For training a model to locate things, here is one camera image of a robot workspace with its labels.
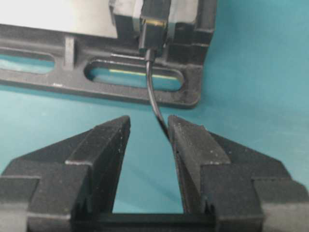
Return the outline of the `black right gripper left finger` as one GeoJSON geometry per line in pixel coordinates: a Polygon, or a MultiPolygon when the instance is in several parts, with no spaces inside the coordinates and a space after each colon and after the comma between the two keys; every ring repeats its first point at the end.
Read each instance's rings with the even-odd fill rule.
{"type": "Polygon", "coordinates": [[[130,134],[121,116],[12,159],[0,176],[3,232],[71,232],[111,212],[130,134]]]}

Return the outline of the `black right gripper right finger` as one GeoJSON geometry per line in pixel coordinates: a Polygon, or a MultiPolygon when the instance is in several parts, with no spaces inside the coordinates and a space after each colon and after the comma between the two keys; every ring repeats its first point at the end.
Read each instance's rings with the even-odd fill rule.
{"type": "Polygon", "coordinates": [[[308,190],[280,160],[178,116],[168,129],[186,214],[214,216],[217,232],[308,231],[308,190]]]}

